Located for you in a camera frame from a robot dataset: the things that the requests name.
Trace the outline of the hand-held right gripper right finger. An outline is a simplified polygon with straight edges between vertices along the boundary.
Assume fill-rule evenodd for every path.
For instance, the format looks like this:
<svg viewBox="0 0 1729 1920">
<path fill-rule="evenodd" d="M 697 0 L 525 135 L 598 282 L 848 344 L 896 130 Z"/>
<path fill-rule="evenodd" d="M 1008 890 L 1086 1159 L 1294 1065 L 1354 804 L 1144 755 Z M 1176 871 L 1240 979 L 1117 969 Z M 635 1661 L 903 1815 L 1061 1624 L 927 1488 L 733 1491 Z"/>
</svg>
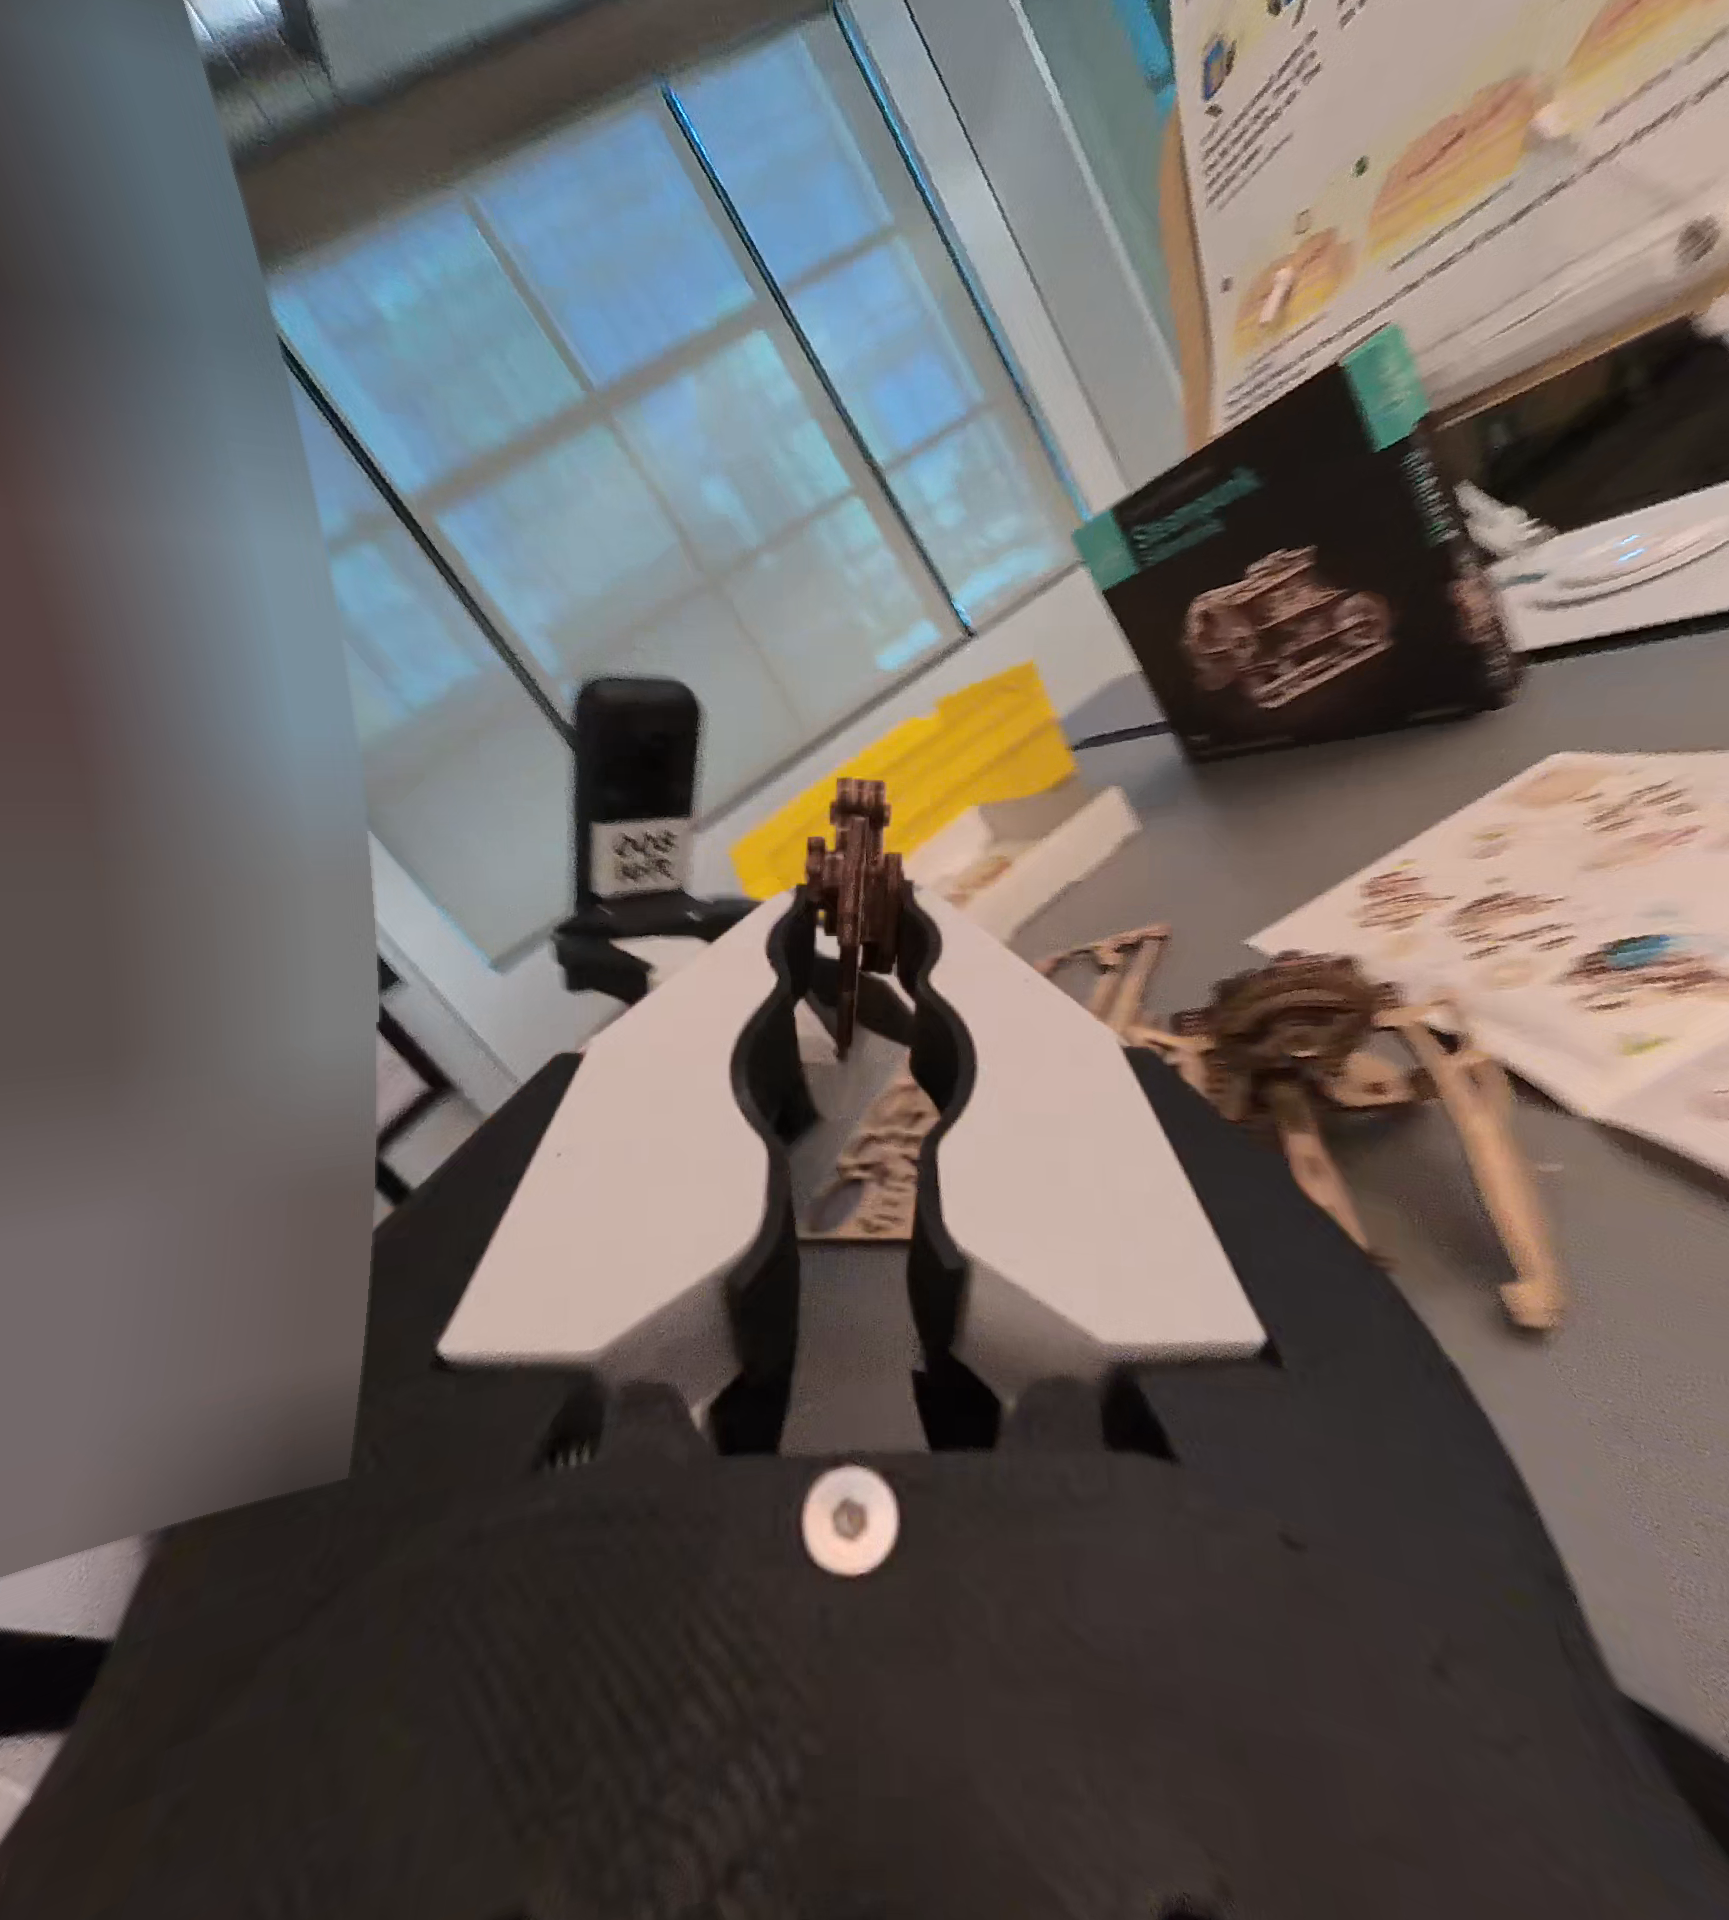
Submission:
<svg viewBox="0 0 1729 1920">
<path fill-rule="evenodd" d="M 925 1359 L 1111 1374 L 1261 1356 L 1261 1317 L 1127 1047 L 925 886 L 901 982 L 937 1115 L 907 1267 Z"/>
</svg>

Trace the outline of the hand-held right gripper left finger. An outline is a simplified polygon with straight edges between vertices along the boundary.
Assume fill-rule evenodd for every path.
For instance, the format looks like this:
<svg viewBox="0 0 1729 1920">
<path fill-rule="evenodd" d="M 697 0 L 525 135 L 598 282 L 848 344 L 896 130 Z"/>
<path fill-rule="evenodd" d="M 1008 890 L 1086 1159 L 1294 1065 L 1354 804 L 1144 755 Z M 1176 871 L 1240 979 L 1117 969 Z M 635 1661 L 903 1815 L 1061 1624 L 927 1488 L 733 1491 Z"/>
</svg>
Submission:
<svg viewBox="0 0 1729 1920">
<path fill-rule="evenodd" d="M 453 1371 L 787 1374 L 796 1269 L 774 1096 L 796 1063 L 792 892 L 757 904 L 576 1056 L 540 1146 L 441 1336 Z"/>
</svg>

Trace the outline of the wooden legged model piece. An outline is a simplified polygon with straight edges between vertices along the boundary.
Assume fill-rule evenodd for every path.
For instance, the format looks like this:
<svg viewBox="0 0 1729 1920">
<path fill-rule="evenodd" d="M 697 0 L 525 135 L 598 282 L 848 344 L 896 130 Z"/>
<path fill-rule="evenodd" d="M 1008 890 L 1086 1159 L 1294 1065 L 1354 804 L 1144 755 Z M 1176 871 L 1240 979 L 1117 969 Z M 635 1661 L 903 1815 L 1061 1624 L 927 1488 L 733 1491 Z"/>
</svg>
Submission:
<svg viewBox="0 0 1729 1920">
<path fill-rule="evenodd" d="M 1508 1320 L 1529 1334 L 1564 1325 L 1568 1280 L 1509 1076 L 1451 1001 L 1412 1005 L 1345 954 L 1294 950 L 1158 1025 L 1147 990 L 1170 941 L 1167 924 L 1137 926 L 1054 953 L 1036 973 L 1050 982 L 1086 973 L 1090 1015 L 1155 1052 L 1228 1123 L 1269 1141 L 1305 1196 L 1378 1263 L 1323 1125 L 1439 1105 L 1512 1264 L 1500 1289 Z"/>
</svg>

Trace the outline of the wooden gear mechanism model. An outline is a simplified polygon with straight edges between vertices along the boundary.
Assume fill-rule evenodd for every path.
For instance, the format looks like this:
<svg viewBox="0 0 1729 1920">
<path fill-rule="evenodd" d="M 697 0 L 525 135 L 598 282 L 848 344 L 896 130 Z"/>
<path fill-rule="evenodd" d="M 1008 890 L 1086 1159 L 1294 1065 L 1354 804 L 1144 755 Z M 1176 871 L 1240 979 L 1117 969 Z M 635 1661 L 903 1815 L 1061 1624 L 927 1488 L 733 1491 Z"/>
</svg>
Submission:
<svg viewBox="0 0 1729 1920">
<path fill-rule="evenodd" d="M 839 1061 L 857 1039 L 865 980 L 888 974 L 898 956 L 907 881 L 885 845 L 888 824 L 883 780 L 839 778 L 829 831 L 807 841 L 803 894 L 831 947 L 815 956 L 810 996 Z"/>
</svg>

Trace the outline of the model instruction booklet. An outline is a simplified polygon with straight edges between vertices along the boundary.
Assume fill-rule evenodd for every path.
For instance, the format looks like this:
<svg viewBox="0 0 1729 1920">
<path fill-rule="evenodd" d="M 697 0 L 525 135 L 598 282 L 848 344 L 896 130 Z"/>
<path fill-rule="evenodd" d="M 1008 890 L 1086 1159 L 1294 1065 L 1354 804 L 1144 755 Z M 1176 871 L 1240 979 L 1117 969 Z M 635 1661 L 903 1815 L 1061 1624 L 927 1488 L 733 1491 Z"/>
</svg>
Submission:
<svg viewBox="0 0 1729 1920">
<path fill-rule="evenodd" d="M 1729 751 L 1554 755 L 1250 949 L 1453 1003 L 1556 1105 L 1729 1183 Z"/>
</svg>

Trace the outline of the black model kit box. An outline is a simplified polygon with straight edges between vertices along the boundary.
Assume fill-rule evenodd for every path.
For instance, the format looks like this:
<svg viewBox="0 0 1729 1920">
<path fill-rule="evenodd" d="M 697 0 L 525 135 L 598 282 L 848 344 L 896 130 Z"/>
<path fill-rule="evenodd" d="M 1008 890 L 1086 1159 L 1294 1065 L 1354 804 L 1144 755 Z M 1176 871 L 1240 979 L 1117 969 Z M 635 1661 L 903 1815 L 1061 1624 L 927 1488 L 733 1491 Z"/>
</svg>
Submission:
<svg viewBox="0 0 1729 1920">
<path fill-rule="evenodd" d="M 1401 326 L 1073 545 L 1192 763 L 1459 722 L 1523 682 Z"/>
</svg>

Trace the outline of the perforated wooden part sheet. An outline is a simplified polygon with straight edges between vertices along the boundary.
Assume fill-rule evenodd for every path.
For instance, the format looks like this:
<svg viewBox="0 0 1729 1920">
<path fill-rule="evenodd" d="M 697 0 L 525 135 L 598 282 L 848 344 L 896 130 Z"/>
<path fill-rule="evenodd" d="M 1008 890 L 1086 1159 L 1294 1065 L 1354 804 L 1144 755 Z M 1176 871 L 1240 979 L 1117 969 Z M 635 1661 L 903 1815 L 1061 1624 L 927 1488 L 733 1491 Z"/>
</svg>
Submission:
<svg viewBox="0 0 1729 1920">
<path fill-rule="evenodd" d="M 812 1244 L 908 1246 L 916 1227 L 925 1141 L 939 1112 L 901 1068 L 858 1118 L 799 1219 Z"/>
</svg>

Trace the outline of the white cardboard tray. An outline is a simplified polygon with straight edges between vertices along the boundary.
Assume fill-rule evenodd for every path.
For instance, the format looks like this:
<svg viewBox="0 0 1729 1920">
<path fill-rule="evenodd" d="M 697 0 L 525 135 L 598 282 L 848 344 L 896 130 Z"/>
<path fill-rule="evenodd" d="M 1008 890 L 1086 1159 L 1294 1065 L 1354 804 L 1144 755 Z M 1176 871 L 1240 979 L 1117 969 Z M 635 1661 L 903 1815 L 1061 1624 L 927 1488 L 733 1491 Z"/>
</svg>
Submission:
<svg viewBox="0 0 1729 1920">
<path fill-rule="evenodd" d="M 993 842 L 933 890 L 997 943 L 1010 944 L 1026 922 L 1108 866 L 1142 829 L 1125 788 L 1115 785 L 1039 839 Z"/>
</svg>

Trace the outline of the yellow plastic bin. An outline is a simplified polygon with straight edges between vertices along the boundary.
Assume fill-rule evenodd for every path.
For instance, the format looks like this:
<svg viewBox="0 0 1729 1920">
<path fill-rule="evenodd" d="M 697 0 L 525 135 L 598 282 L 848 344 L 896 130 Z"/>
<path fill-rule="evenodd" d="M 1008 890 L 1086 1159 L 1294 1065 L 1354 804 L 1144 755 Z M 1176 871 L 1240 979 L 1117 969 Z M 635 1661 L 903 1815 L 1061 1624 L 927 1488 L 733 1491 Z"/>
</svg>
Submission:
<svg viewBox="0 0 1729 1920">
<path fill-rule="evenodd" d="M 1025 661 L 949 692 L 805 785 L 733 847 L 733 872 L 755 900 L 799 886 L 808 841 L 831 836 L 841 785 L 883 786 L 891 809 L 883 847 L 908 854 L 972 809 L 1034 801 L 1074 776 L 1059 710 L 1036 665 Z"/>
</svg>

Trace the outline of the large window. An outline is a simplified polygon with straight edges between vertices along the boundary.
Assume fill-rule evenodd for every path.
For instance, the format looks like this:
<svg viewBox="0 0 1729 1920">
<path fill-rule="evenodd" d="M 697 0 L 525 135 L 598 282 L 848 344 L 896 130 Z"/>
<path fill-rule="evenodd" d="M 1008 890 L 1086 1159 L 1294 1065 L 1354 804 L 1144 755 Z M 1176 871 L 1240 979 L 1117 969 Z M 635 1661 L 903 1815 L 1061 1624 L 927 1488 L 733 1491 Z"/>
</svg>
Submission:
<svg viewBox="0 0 1729 1920">
<path fill-rule="evenodd" d="M 373 839 L 497 974 L 572 900 L 578 692 L 711 814 L 1074 564 L 1080 517 L 845 13 L 284 267 Z"/>
</svg>

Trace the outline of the white tablet stand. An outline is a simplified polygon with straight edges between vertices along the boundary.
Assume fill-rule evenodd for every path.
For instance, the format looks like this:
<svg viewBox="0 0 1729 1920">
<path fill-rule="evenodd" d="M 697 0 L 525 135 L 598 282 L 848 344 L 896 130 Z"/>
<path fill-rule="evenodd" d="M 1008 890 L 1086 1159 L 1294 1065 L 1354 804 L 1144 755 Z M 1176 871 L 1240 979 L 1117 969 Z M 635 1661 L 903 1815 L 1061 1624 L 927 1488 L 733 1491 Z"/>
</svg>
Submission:
<svg viewBox="0 0 1729 1920">
<path fill-rule="evenodd" d="M 1521 652 L 1729 618 L 1729 197 L 1650 217 L 1417 360 Z"/>
</svg>

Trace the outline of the printed instruction board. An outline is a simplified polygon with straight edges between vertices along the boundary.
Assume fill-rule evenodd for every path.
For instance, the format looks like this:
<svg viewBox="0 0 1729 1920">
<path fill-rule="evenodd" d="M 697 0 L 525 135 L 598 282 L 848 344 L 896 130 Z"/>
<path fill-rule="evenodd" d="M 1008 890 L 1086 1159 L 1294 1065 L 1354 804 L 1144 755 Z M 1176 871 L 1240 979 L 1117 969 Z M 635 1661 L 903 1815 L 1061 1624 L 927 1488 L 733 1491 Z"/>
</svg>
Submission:
<svg viewBox="0 0 1729 1920">
<path fill-rule="evenodd" d="M 1219 435 L 1397 326 L 1445 408 L 1729 277 L 1729 2 L 1171 7 Z"/>
</svg>

